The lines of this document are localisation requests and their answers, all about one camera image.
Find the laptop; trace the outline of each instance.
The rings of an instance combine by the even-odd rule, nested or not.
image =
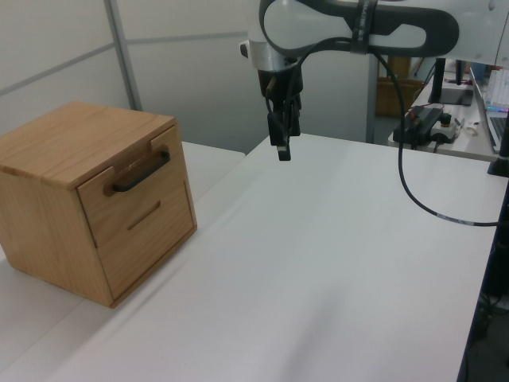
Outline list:
[[[472,70],[472,83],[474,85],[474,93],[476,95],[477,107],[479,108],[479,115],[483,125],[488,127],[488,135],[492,141],[493,152],[498,154],[500,151],[500,142],[502,141],[503,131],[506,126],[507,111],[497,110],[496,108],[486,108],[484,98],[480,91],[479,83],[474,77]]]

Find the wooden box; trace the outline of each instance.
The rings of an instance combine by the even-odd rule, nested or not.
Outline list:
[[[12,267],[114,307],[194,232],[177,120],[70,103],[0,137]]]

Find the white tabletop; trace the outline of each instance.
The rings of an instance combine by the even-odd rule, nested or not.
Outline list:
[[[438,220],[397,151],[265,141],[196,203],[198,232],[116,310],[84,301],[1,381],[455,382],[494,229]],[[496,220],[507,179],[417,151],[415,195]]]
[[[454,75],[447,72],[445,78],[452,78]],[[429,84],[424,88],[419,97],[415,100],[413,106],[426,105],[428,103],[429,94],[433,85],[433,77]],[[443,84],[443,88],[451,89],[472,89],[472,86],[455,84]],[[431,105],[428,107],[441,107],[441,105]],[[490,138],[488,136],[488,127],[486,127],[480,119],[479,108],[477,106],[476,95],[469,107],[459,105],[445,105],[444,112],[453,116],[453,120],[462,121],[464,126],[460,130],[456,140],[452,144],[440,145],[437,149],[439,154],[453,155],[462,158],[477,159],[480,161],[493,162],[496,155],[493,152]],[[426,146],[419,146],[418,150],[433,152],[435,142],[431,142]],[[387,140],[388,146],[397,147],[398,142],[394,141],[393,134]]]
[[[245,158],[245,154],[183,144],[193,200]],[[0,373],[74,310],[83,299],[15,271],[0,247]]]

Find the wooden drawer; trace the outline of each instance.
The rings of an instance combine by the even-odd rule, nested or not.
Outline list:
[[[78,192],[114,298],[194,227],[174,127],[148,142],[140,158],[107,168]]]
[[[74,102],[0,137],[0,244],[20,271],[115,307],[196,228],[174,117]]]

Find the black handle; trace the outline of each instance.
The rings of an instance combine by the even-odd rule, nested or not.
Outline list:
[[[143,171],[135,179],[128,181],[125,185],[113,184],[113,190],[117,193],[126,193],[127,191],[133,189],[135,186],[139,185],[142,181],[147,179],[150,175],[155,173],[157,170],[159,170],[162,166],[164,166],[166,163],[170,161],[170,156],[168,152],[162,151],[160,155],[161,159],[157,161],[155,165]]]

